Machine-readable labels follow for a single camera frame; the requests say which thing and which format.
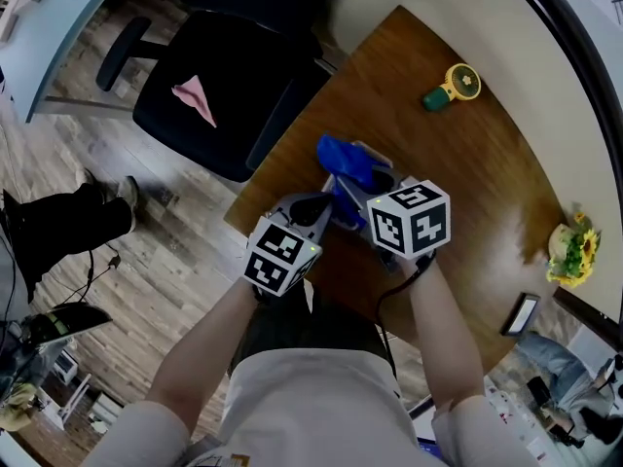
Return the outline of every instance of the black and white pattern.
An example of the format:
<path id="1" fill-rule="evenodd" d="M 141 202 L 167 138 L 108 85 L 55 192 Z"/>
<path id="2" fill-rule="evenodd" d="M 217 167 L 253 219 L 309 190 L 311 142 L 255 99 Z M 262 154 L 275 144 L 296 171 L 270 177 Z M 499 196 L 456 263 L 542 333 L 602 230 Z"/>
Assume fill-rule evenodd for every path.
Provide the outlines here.
<path id="1" fill-rule="evenodd" d="M 294 265 L 294 260 L 303 247 L 303 240 L 276 225 L 271 225 L 260 238 L 257 246 L 281 261 Z"/>
<path id="2" fill-rule="evenodd" d="M 441 196 L 424 185 L 416 185 L 400 192 L 394 192 L 389 197 L 405 209 L 413 209 Z"/>
<path id="3" fill-rule="evenodd" d="M 446 204 L 440 203 L 438 206 L 411 217 L 414 252 L 422 251 L 447 237 L 446 214 Z"/>
<path id="4" fill-rule="evenodd" d="M 317 256 L 314 256 L 308 262 L 306 262 L 304 265 L 302 265 L 299 269 L 296 270 L 296 273 L 294 273 L 292 280 L 290 280 L 290 283 L 288 284 L 288 289 L 292 287 L 294 284 L 296 284 L 299 280 L 302 280 L 303 277 L 308 274 L 308 271 L 312 269 L 312 266 L 315 263 L 315 260 L 317 258 L 318 258 Z"/>
<path id="5" fill-rule="evenodd" d="M 399 217 L 372 208 L 372 226 L 377 242 L 395 251 L 405 252 L 405 235 Z"/>
<path id="6" fill-rule="evenodd" d="M 280 289 L 286 275 L 285 269 L 256 253 L 251 253 L 244 272 L 244 276 L 275 292 Z"/>

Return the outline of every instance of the potted plant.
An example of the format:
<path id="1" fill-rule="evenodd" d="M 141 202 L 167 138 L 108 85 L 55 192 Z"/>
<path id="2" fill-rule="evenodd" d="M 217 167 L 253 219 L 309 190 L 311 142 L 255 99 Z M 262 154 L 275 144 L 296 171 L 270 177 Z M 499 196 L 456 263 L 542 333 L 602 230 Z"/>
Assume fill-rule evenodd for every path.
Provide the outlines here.
<path id="1" fill-rule="evenodd" d="M 571 227 L 561 224 L 552 232 L 547 271 L 547 280 L 571 288 L 583 284 L 593 273 L 602 239 L 602 234 L 595 231 L 584 213 L 575 213 L 573 222 Z"/>

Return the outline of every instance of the flower pot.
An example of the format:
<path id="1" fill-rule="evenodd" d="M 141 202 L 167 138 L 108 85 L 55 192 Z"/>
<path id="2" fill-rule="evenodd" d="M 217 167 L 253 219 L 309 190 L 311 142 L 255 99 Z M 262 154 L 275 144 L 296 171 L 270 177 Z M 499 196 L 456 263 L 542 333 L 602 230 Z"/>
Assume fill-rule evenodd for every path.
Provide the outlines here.
<path id="1" fill-rule="evenodd" d="M 561 223 L 549 236 L 549 256 L 557 260 L 564 260 L 567 257 L 567 247 L 573 238 L 573 230 Z"/>

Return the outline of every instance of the person in blue jeans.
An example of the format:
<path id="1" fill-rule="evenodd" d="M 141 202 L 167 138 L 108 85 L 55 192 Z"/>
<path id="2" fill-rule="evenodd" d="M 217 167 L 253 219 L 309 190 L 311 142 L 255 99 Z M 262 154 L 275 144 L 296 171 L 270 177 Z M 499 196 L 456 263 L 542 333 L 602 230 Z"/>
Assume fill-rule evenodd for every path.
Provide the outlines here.
<path id="1" fill-rule="evenodd" d="M 590 434 L 607 445 L 612 444 L 623 429 L 623 417 L 608 417 L 614 404 L 614 391 L 606 376 L 612 360 L 605 363 L 592 378 L 577 356 L 555 341 L 539 334 L 528 333 L 517 343 L 519 351 L 538 367 L 552 375 L 550 394 L 554 407 L 545 410 L 577 441 Z M 617 356 L 617 368 L 621 362 Z"/>

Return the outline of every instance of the black hair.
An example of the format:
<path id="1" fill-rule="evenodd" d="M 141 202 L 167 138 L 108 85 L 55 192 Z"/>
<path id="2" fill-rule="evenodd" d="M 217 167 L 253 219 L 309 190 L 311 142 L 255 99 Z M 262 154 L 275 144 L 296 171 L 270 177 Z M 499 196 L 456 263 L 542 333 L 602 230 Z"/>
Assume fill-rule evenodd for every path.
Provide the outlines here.
<path id="1" fill-rule="evenodd" d="M 589 432 L 606 445 L 614 443 L 623 430 L 623 417 L 621 416 L 603 418 L 588 408 L 580 410 L 580 414 Z"/>

